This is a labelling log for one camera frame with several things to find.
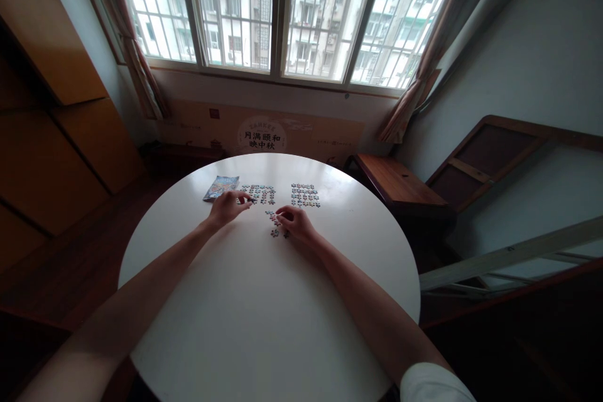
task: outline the cabinet door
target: cabinet door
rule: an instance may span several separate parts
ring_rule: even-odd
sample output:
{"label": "cabinet door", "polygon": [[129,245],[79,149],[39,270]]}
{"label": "cabinet door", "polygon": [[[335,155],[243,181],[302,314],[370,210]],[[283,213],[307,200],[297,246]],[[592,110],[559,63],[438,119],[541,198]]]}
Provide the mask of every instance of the cabinet door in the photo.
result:
{"label": "cabinet door", "polygon": [[109,198],[42,111],[0,116],[0,196],[51,234]]}
{"label": "cabinet door", "polygon": [[0,205],[0,273],[15,265],[37,247],[46,242],[46,237],[26,222]]}
{"label": "cabinet door", "polygon": [[61,104],[107,97],[61,0],[0,0],[0,16]]}
{"label": "cabinet door", "polygon": [[117,193],[144,172],[143,161],[110,99],[52,111],[94,171]]}

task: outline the white round table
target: white round table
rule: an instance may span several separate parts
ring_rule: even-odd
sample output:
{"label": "white round table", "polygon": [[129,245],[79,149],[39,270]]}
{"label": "white round table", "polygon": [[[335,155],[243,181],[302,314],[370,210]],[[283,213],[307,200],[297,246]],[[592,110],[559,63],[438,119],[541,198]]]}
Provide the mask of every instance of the white round table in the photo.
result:
{"label": "white round table", "polygon": [[313,184],[305,207],[335,247],[417,322],[415,259],[400,226],[364,186],[331,166],[287,154],[250,154],[205,166],[165,192],[138,224],[119,286],[204,220],[216,176],[271,185],[276,204],[253,205],[204,247],[131,354],[167,401],[377,401],[391,382],[328,278],[272,237],[266,210],[291,203],[291,184]]}

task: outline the wooden bench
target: wooden bench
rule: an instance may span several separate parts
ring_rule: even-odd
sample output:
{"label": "wooden bench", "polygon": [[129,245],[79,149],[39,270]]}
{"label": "wooden bench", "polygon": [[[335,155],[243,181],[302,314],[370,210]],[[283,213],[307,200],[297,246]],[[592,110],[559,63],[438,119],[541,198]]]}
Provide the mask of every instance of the wooden bench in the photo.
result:
{"label": "wooden bench", "polygon": [[355,163],[378,197],[394,215],[454,220],[456,215],[437,193],[392,157],[355,154],[345,163]]}

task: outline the curtain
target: curtain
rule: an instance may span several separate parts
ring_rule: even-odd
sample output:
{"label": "curtain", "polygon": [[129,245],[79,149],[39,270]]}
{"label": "curtain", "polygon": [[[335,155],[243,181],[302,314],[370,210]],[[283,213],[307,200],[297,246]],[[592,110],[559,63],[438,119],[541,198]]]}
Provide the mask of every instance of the curtain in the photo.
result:
{"label": "curtain", "polygon": [[415,79],[389,113],[378,139],[387,143],[402,143],[408,121],[431,91],[440,70],[438,62],[454,41],[479,0],[445,0],[433,24],[433,31],[419,62]]}
{"label": "curtain", "polygon": [[124,59],[145,117],[148,119],[168,118],[170,110],[136,39],[127,0],[102,0],[102,3],[119,33]]}

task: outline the person's right hand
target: person's right hand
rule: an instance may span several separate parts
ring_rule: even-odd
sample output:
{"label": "person's right hand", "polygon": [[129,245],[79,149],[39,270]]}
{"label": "person's right hand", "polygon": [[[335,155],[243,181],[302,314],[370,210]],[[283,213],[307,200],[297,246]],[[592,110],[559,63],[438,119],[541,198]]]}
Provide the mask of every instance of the person's right hand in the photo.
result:
{"label": "person's right hand", "polygon": [[286,205],[278,209],[276,215],[283,226],[291,232],[291,235],[305,244],[309,245],[312,239],[318,236],[308,214],[303,209]]}

